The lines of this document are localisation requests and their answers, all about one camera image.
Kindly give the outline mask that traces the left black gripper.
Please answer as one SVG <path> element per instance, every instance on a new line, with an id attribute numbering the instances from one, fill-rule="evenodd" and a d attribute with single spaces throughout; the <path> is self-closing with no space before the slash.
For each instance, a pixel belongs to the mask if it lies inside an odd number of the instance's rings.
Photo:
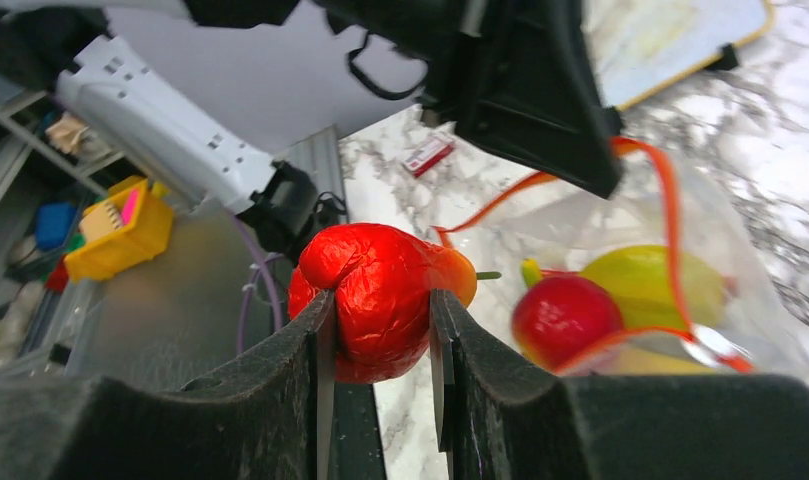
<path id="1" fill-rule="evenodd" d="M 185 0 L 199 25 L 281 26 L 296 1 Z M 451 122 L 479 149 L 549 173 L 601 198 L 621 177 L 615 113 L 600 99 L 580 1 L 318 1 L 330 30 L 358 26 L 431 65 L 452 66 L 443 93 L 425 91 L 421 120 Z"/>

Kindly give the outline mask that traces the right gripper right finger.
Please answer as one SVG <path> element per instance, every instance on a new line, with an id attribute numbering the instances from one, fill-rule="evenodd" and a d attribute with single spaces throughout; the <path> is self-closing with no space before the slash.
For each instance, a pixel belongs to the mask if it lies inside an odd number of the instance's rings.
<path id="1" fill-rule="evenodd" d="M 778 375 L 557 377 L 430 296 L 453 479 L 809 479 L 809 387 Z"/>

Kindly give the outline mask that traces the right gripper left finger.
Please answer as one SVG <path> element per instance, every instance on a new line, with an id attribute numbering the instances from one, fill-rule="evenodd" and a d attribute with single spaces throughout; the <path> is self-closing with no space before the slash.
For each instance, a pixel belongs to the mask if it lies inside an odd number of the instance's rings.
<path id="1" fill-rule="evenodd" d="M 178 392 L 106 378 L 0 382 L 0 479 L 324 479 L 335 298 Z"/>

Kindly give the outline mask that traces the red toy apple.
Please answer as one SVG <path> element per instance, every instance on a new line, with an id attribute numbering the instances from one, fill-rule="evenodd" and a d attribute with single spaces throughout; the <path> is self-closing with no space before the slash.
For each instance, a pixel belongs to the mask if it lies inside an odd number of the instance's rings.
<path id="1" fill-rule="evenodd" d="M 572 274 L 543 278 L 517 302 L 511 318 L 512 336 L 523 354 L 551 371 L 622 330 L 622 315 L 610 294 Z"/>

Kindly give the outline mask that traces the yellow toy banana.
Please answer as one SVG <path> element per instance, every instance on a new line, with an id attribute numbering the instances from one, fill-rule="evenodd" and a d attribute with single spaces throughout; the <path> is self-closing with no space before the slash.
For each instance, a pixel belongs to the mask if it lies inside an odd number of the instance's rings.
<path id="1" fill-rule="evenodd" d="M 716 370 L 692 360 L 685 360 L 643 348 L 620 345 L 584 357 L 562 371 L 562 375 L 691 375 L 711 374 Z"/>

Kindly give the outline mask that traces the red toy tomato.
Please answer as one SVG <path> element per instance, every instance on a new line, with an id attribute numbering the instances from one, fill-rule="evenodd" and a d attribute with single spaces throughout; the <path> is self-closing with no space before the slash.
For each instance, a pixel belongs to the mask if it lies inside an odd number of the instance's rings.
<path id="1" fill-rule="evenodd" d="M 447 244 L 388 225 L 335 225 L 320 231 L 300 255 L 288 313 L 295 318 L 318 293 L 333 292 L 336 379 L 372 384 L 402 376 L 424 355 L 432 290 L 450 291 L 469 305 L 477 283 L 473 264 Z"/>

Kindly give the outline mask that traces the clear orange zip bag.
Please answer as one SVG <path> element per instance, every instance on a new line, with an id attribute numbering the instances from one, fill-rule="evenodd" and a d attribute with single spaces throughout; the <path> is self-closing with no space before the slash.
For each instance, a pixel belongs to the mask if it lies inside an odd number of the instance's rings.
<path id="1" fill-rule="evenodd" d="M 557 375 L 765 373 L 809 385 L 809 330 L 783 308 L 713 182 L 616 137 L 630 169 L 607 200 L 533 173 L 441 243 L 495 268 L 476 234 L 518 241 L 507 289 L 521 353 Z"/>

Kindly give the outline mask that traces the yellow toy star fruit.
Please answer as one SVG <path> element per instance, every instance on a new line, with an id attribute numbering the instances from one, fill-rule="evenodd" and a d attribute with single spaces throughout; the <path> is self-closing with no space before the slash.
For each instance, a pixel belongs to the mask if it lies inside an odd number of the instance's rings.
<path id="1" fill-rule="evenodd" d="M 626 328 L 685 331 L 669 282 L 667 258 L 665 246 L 632 245 L 597 257 L 577 274 L 611 295 Z M 719 323 L 728 300 L 737 294 L 734 278 L 687 253 L 681 255 L 681 285 L 692 321 L 707 326 Z"/>

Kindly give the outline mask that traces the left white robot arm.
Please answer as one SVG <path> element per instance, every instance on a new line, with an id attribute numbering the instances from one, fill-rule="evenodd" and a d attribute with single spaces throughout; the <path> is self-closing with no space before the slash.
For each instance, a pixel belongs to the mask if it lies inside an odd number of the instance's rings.
<path id="1" fill-rule="evenodd" d="M 599 98 L 579 1 L 326 1 L 330 28 L 362 27 L 426 64 L 410 88 L 428 126 L 606 198 L 622 170 L 616 114 Z M 66 106 L 152 170 L 218 199 L 262 247 L 296 260 L 321 229 L 309 175 L 245 147 L 151 72 L 120 38 L 97 37 L 63 72 Z"/>

